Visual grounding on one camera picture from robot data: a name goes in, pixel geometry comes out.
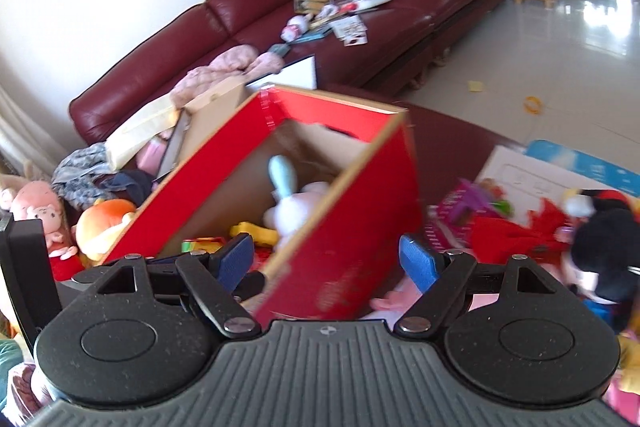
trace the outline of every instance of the gray ribbed plastic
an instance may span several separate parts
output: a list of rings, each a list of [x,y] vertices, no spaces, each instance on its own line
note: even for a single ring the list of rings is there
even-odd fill
[[[161,378],[162,368],[153,378]],[[381,322],[278,321],[255,341],[222,347],[179,396],[128,411],[55,402],[37,427],[606,427],[628,426],[603,402],[517,410],[456,381],[436,350]]]

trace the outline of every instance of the blue gripper pad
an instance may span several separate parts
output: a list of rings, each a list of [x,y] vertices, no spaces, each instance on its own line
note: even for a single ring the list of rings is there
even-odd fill
[[[400,266],[418,287],[425,293],[438,280],[436,260],[429,251],[410,235],[403,235],[399,245]]]

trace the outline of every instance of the white stuffed bunny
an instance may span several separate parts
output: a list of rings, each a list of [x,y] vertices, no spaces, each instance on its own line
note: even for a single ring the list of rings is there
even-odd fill
[[[278,204],[267,210],[262,220],[265,227],[278,231],[280,240],[274,248],[274,251],[278,251],[306,223],[316,205],[329,191],[329,184],[309,183],[296,193],[298,178],[293,165],[284,156],[273,156],[269,160],[269,176],[276,188]]]

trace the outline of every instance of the orange rubber band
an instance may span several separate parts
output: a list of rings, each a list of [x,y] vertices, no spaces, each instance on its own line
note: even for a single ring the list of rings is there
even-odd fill
[[[524,99],[524,110],[529,114],[540,114],[542,112],[542,100],[536,96],[528,96]]]

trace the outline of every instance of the light blue bunny ear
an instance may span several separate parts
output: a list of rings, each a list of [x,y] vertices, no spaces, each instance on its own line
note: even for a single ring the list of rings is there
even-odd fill
[[[281,200],[293,195],[298,188],[298,178],[291,162],[285,156],[272,156],[269,160],[269,177]]]

